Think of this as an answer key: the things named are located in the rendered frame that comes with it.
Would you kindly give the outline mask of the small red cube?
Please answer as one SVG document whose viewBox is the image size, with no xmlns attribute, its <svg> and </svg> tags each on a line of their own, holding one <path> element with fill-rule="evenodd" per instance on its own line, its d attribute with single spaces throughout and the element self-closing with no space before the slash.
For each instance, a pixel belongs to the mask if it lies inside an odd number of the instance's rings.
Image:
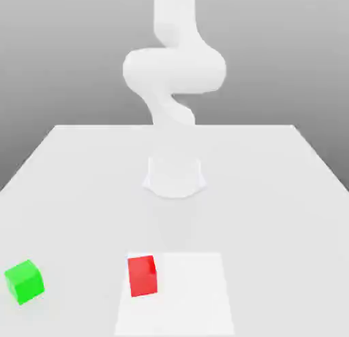
<svg viewBox="0 0 349 337">
<path fill-rule="evenodd" d="M 157 293 L 157 270 L 152 255 L 127 259 L 131 296 Z"/>
</svg>

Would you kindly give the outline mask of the small green cube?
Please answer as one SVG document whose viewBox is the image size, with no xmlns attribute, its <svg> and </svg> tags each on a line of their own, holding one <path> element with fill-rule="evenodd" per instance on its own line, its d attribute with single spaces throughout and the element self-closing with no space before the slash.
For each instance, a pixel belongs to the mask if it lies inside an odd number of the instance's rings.
<svg viewBox="0 0 349 337">
<path fill-rule="evenodd" d="M 42 274 L 30 259 L 6 270 L 4 277 L 9 292 L 19 305 L 45 292 Z"/>
</svg>

